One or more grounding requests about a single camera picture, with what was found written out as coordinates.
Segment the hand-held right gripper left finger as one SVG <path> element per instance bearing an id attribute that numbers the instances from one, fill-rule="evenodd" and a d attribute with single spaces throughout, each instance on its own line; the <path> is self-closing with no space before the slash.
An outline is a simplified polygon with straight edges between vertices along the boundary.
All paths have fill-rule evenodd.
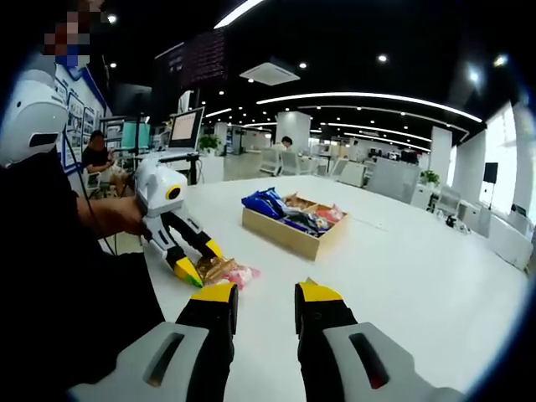
<path id="1" fill-rule="evenodd" d="M 234 360 L 239 287 L 205 286 L 175 322 L 163 322 L 124 349 L 116 368 L 69 391 L 74 401 L 221 401 Z"/>

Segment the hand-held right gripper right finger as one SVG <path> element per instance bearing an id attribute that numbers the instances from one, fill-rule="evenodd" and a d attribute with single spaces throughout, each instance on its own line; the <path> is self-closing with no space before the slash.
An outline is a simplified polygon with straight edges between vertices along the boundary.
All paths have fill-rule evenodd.
<path id="1" fill-rule="evenodd" d="M 295 322 L 309 401 L 463 401 L 415 371 L 413 356 L 370 322 L 358 322 L 340 294 L 303 281 L 295 285 Z"/>

